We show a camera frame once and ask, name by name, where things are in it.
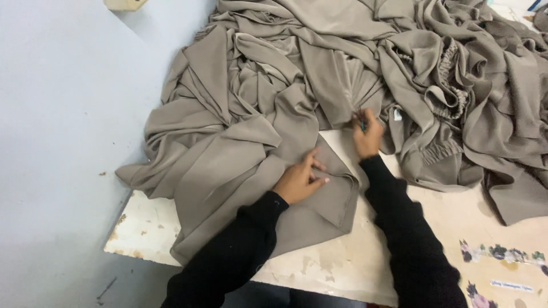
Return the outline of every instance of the pile of fabric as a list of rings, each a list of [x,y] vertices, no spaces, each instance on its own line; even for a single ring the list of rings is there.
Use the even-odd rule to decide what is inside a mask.
[[[321,146],[331,181],[281,216],[276,256],[351,231],[358,181],[318,131],[371,107],[407,180],[483,182],[506,224],[548,215],[547,59],[479,0],[219,0],[150,114],[150,162],[117,174],[175,200],[184,265]]]

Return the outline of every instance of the person's left hand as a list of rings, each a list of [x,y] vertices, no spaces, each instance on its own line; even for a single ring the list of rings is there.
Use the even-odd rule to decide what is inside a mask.
[[[313,166],[321,171],[326,170],[326,167],[314,158],[317,152],[318,148],[315,147],[306,154],[302,163],[289,167],[272,191],[288,204],[293,204],[308,198],[318,188],[329,183],[329,178],[318,178],[312,172]]]

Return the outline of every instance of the white table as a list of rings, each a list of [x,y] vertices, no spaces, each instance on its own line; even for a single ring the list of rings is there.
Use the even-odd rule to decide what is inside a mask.
[[[516,14],[505,6],[493,7],[507,18],[523,21],[523,12]],[[321,134],[361,180],[363,172],[356,169],[349,156],[353,149],[348,133]],[[394,175],[400,175],[394,156],[383,156],[383,160]],[[508,263],[486,255],[481,256],[479,262],[465,263],[459,244],[459,240],[464,239],[471,248],[500,244],[525,251],[529,256],[536,251],[548,256],[548,217],[504,227],[487,205],[480,186],[460,193],[410,186],[408,194],[422,203],[425,218],[444,245],[449,262],[461,272],[461,288],[465,294],[470,281],[481,295],[498,303],[499,308],[548,307],[548,276],[538,265]],[[384,235],[373,224],[373,216],[367,201],[360,197],[351,234],[273,258],[253,280],[396,306],[389,253]],[[142,192],[135,191],[104,250],[179,265],[169,254],[179,230],[173,200],[149,200]]]

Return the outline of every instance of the person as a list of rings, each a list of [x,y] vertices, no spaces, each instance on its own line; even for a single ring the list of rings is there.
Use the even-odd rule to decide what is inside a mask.
[[[367,126],[362,130],[354,118],[354,146],[370,182],[366,198],[376,211],[375,223],[386,235],[399,307],[467,307],[458,285],[460,273],[447,261],[420,203],[409,199],[407,183],[396,179],[379,156],[382,126],[371,109],[361,112]],[[289,167],[254,204],[240,207],[235,220],[169,280],[162,308],[220,307],[226,293],[253,277],[276,245],[280,214],[329,185],[329,179],[313,173],[314,168],[325,169],[315,158],[317,151],[313,149],[302,163]]]

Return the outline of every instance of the black sleeve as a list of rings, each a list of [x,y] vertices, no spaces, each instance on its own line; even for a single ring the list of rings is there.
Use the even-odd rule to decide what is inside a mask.
[[[167,287],[162,308],[218,308],[248,282],[276,246],[276,223],[289,205],[269,191],[209,241]]]
[[[369,178],[366,197],[377,213],[375,223],[384,231],[392,254],[399,307],[467,307],[459,271],[447,261],[420,203],[407,196],[407,183],[396,179],[379,155],[362,160],[360,166]]]

